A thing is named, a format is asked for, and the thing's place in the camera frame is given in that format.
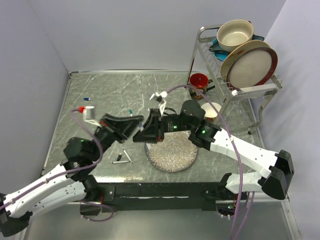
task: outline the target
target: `red cup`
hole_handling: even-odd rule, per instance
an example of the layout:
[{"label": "red cup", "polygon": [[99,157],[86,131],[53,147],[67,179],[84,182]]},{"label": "red cup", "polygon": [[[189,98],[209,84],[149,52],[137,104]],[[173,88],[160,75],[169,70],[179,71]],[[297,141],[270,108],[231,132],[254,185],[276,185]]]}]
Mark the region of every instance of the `red cup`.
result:
[{"label": "red cup", "polygon": [[[189,84],[203,94],[206,94],[207,91],[215,88],[215,86],[208,87],[209,83],[212,83],[212,80],[208,79],[208,77],[203,73],[195,73],[190,77],[189,80]],[[193,99],[202,98],[202,96],[194,89],[190,89],[190,95]]]}]

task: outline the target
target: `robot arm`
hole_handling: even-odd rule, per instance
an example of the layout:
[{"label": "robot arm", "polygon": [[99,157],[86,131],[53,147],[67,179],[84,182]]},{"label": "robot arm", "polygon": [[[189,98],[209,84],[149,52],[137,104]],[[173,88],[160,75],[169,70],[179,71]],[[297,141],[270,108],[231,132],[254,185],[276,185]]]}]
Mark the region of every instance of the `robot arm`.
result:
[{"label": "robot arm", "polygon": [[[160,105],[165,104],[159,94],[157,98]],[[165,133],[190,131],[188,139],[197,147],[237,160],[231,143],[233,140],[242,163],[256,171],[243,175],[243,192],[263,191],[272,198],[285,199],[294,174],[291,155],[288,152],[281,150],[277,153],[254,146],[235,136],[229,138],[224,129],[204,120],[205,111],[196,100],[185,101],[179,115],[162,114],[157,108],[151,109],[143,130],[133,136],[133,141],[157,143],[165,139]],[[226,173],[222,179],[226,181],[225,187],[228,190],[238,194],[239,174]]]},{"label": "robot arm", "polygon": [[[98,127],[94,136],[105,152],[114,141],[124,143],[143,119],[143,116],[114,117],[105,114],[96,124]],[[73,137],[63,152],[66,160],[46,175],[14,193],[0,193],[0,230],[4,237],[19,233],[46,212],[82,199],[91,201],[97,196],[99,185],[95,178],[89,175],[95,165],[66,173],[91,166],[97,161],[100,154],[96,143],[93,140]]]},{"label": "robot arm", "polygon": [[[158,94],[159,108],[150,110],[147,121],[133,137],[136,143],[158,143],[165,139],[165,133],[190,131],[189,140],[199,148],[221,153],[233,159],[236,153],[231,140],[238,148],[244,164],[256,172],[243,175],[243,192],[263,191],[272,198],[282,200],[286,197],[294,168],[291,156],[281,150],[279,153],[256,147],[234,136],[217,125],[204,120],[205,111],[195,100],[183,103],[180,114],[166,114],[163,100]],[[143,121],[143,116],[114,117],[105,114],[94,133],[105,152],[114,141],[124,143],[135,128]],[[89,175],[96,167],[72,173],[65,171],[91,166],[99,158],[97,145],[92,140],[71,138],[63,150],[66,160],[57,165],[45,176],[11,194],[0,193],[0,230],[5,237],[12,236],[25,229],[36,217],[64,204],[85,199],[91,201],[99,193],[95,178]],[[48,180],[51,176],[60,176]],[[225,188],[238,194],[240,176],[226,173],[221,182]]]}]

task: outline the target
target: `white wall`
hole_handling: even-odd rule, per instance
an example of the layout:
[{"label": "white wall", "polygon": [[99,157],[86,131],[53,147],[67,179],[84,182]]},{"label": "white wall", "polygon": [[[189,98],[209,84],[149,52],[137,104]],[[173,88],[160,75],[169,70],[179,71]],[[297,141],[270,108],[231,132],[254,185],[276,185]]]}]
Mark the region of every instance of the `white wall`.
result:
[{"label": "white wall", "polygon": [[27,0],[0,1],[0,32],[0,193],[8,194],[41,174],[68,73]]},{"label": "white wall", "polygon": [[[189,68],[197,31],[234,19],[266,36],[285,0],[28,0],[67,70]],[[203,64],[195,64],[203,70]]]},{"label": "white wall", "polygon": [[287,0],[266,38],[283,89],[263,114],[261,134],[268,149],[292,155],[289,197],[304,240],[320,238],[319,8],[318,0]]}]

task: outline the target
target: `dish rack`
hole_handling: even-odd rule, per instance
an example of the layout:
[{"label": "dish rack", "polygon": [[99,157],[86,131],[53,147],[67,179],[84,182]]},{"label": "dish rack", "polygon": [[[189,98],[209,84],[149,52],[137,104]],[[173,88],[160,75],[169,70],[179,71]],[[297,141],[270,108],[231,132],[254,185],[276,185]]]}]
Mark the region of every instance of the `dish rack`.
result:
[{"label": "dish rack", "polygon": [[[242,108],[246,110],[249,114],[249,121],[247,125],[239,126],[238,129],[234,130],[248,130],[248,133],[251,135],[258,126],[263,121],[262,113],[268,103],[272,100],[275,94],[278,92],[279,89],[282,88],[280,81],[276,75],[272,75],[270,80],[263,84],[263,85],[256,85],[251,87],[239,88],[239,89],[232,89],[229,82],[221,76],[221,65],[222,61],[215,57],[215,55],[210,51],[210,47],[212,45],[213,40],[216,36],[202,36],[205,35],[204,33],[208,33],[212,35],[212,30],[217,30],[222,26],[222,24],[217,25],[209,25],[203,26],[200,28],[196,35],[195,44],[192,52],[192,58],[190,61],[190,67],[187,76],[187,82],[189,83],[189,79],[191,76],[192,68],[195,62],[196,54],[199,52],[208,72],[215,85],[214,94],[216,95],[214,98],[219,99],[221,103],[221,110],[219,111],[222,115],[225,115],[227,108],[230,106],[231,103],[234,103],[236,106],[241,105]],[[253,116],[252,106],[250,99],[254,98],[264,98],[264,101],[259,106],[258,109],[258,118],[256,119]],[[218,124],[220,122],[219,117],[214,120],[214,124]]]}]

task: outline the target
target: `white pot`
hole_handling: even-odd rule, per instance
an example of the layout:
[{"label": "white pot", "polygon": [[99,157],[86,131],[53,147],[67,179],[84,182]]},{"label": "white pot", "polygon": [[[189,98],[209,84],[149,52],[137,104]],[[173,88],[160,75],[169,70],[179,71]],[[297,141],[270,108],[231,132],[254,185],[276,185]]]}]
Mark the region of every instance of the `white pot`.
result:
[{"label": "white pot", "polygon": [[220,48],[231,53],[240,45],[250,41],[254,26],[246,20],[232,20],[223,24],[216,33]]}]

